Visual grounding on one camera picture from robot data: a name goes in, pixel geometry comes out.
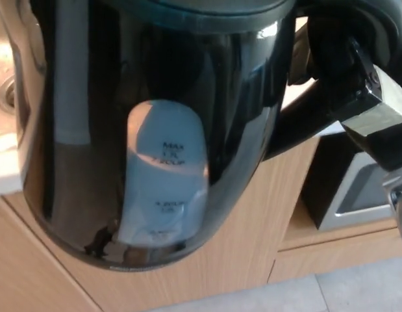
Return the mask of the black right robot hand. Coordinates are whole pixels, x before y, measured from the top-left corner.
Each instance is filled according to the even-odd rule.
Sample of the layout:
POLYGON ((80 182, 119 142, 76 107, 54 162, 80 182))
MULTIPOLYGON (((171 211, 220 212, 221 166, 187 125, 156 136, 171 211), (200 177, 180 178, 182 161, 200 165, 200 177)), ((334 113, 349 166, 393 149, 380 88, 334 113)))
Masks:
POLYGON ((377 65, 361 33, 338 18, 310 17, 297 32, 290 84, 315 79, 281 112, 281 149, 340 122, 386 171, 402 168, 402 86, 377 65))

